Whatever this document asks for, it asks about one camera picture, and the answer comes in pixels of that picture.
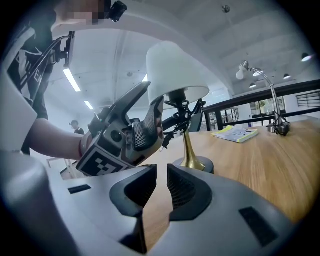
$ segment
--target black shirt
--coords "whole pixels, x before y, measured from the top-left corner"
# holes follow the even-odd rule
[[[85,135],[85,131],[81,128],[78,128],[74,131],[75,134],[81,134],[81,135]]]
[[[19,38],[31,30],[31,36],[20,49],[14,61],[8,69],[8,74],[17,88],[20,88],[21,79],[29,71],[53,42],[51,27],[56,21],[56,13],[47,10],[40,16],[33,16],[22,23],[13,37],[13,44]],[[44,93],[48,88],[49,78],[53,71],[53,64],[50,64],[50,54],[37,68],[35,74],[29,79],[28,83],[20,90],[24,98],[32,105],[37,113],[38,119],[47,119],[48,113],[45,104]],[[30,154],[30,147],[27,141],[24,142],[22,151]]]

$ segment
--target wooden tabletop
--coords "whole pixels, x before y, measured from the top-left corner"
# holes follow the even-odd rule
[[[195,154],[213,161],[215,175],[248,186],[297,222],[318,196],[320,124],[293,122],[286,137],[269,133],[265,127],[257,129],[256,137],[241,144],[213,137],[209,131],[192,132],[190,137]],[[168,228],[173,210],[167,164],[183,156],[184,143],[179,137],[143,163],[157,164],[157,187],[143,211],[148,250]]]

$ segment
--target white lampshade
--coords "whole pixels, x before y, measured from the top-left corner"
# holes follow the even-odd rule
[[[149,104],[160,96],[169,101],[168,93],[185,88],[186,100],[195,102],[209,93],[194,59],[177,44],[163,41],[149,49],[146,55]],[[172,106],[164,104],[165,110]]]

